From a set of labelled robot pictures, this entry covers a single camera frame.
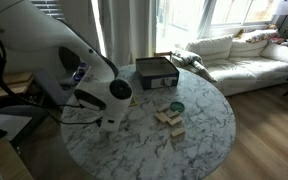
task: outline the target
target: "wooden block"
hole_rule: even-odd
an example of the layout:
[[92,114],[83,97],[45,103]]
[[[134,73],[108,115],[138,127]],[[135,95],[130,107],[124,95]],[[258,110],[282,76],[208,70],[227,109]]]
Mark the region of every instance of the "wooden block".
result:
[[177,118],[171,120],[171,121],[168,121],[168,123],[171,125],[171,126],[174,126],[175,124],[181,122],[183,119],[181,118],[181,116],[178,116]]
[[137,100],[136,100],[135,96],[132,96],[129,107],[136,106],[136,105],[137,105]]
[[162,106],[160,106],[158,109],[157,109],[157,112],[164,112],[164,111],[167,111],[167,109],[170,107],[169,104],[164,104]]
[[162,123],[165,123],[166,121],[170,121],[171,119],[169,117],[166,116],[165,113],[155,113],[154,115],[159,121],[161,121]]
[[173,117],[176,117],[178,116],[180,113],[178,111],[168,111],[166,113],[166,115],[169,117],[169,118],[173,118]]
[[185,129],[184,128],[180,128],[180,129],[176,129],[174,131],[171,132],[171,135],[173,137],[179,136],[181,134],[185,133]]

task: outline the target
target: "curtain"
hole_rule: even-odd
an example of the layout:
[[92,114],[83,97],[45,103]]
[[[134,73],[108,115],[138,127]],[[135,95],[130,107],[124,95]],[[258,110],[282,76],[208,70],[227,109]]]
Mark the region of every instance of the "curtain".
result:
[[116,66],[155,49],[156,0],[99,0],[107,58]]
[[61,0],[61,4],[66,22],[100,51],[91,0]]
[[196,32],[196,38],[202,38],[204,33],[209,30],[212,22],[212,16],[215,9],[216,0],[204,0],[201,6],[198,26]]

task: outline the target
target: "stacked wooden blocks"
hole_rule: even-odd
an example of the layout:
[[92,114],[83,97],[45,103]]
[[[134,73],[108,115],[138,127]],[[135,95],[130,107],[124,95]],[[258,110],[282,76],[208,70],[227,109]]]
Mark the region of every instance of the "stacked wooden blocks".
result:
[[[164,104],[161,107],[159,107],[154,115],[155,118],[159,120],[161,123],[168,123],[171,126],[174,126],[175,124],[182,122],[183,119],[180,116],[180,113],[178,111],[168,111],[169,107],[170,107],[169,104]],[[183,133],[185,133],[185,129],[179,128],[172,131],[171,135],[172,137],[176,137]]]

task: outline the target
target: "marble table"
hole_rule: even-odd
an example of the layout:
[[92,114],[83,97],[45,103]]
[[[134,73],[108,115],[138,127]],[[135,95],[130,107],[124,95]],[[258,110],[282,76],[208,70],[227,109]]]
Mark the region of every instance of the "marble table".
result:
[[[201,179],[213,172],[230,152],[235,138],[235,117],[224,96],[209,82],[179,69],[176,87],[144,91],[135,66],[119,69],[138,105],[129,107],[118,132],[96,124],[61,126],[66,147],[84,170],[99,179]],[[174,127],[154,118],[156,109],[182,102],[183,122]],[[68,104],[76,104],[70,98]],[[65,122],[91,122],[100,112],[65,107]],[[183,136],[170,132],[184,127]]]

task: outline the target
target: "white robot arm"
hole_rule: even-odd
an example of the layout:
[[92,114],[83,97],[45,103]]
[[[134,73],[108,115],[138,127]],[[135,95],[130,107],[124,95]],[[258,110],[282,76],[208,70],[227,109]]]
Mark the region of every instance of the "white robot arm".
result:
[[74,94],[81,105],[104,111],[101,128],[118,130],[132,89],[127,82],[115,79],[118,70],[111,61],[66,24],[47,16],[28,0],[0,0],[0,39],[14,51],[66,47],[77,54],[90,68]]

